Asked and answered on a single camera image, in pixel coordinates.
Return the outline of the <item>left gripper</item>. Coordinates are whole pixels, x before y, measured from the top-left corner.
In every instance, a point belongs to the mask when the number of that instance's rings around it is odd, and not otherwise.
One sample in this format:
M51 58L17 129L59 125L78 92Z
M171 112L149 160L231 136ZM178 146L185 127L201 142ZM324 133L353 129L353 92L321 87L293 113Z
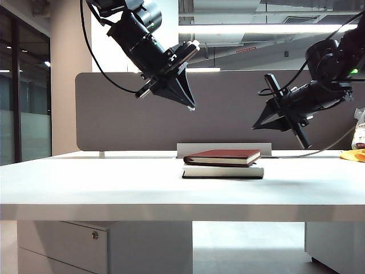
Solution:
M188 109L196 104L191 93L186 67L188 60L199 51L197 41L164 50L157 41L140 41L134 47L134 63L147 83L136 93L137 98L147 94L178 102Z

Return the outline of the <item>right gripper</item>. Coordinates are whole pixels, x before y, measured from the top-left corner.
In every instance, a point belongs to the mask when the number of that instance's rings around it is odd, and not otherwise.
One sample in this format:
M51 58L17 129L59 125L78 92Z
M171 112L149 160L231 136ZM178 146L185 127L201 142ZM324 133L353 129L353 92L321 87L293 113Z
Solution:
M310 148L311 143L302 128L309 124L307 117L317 111L317 104L309 95L309 87L302 87L296 91L290 91L288 88L280 91L273 74L265 74L264 78L273 97L266 102L252 129L292 130L302 148Z

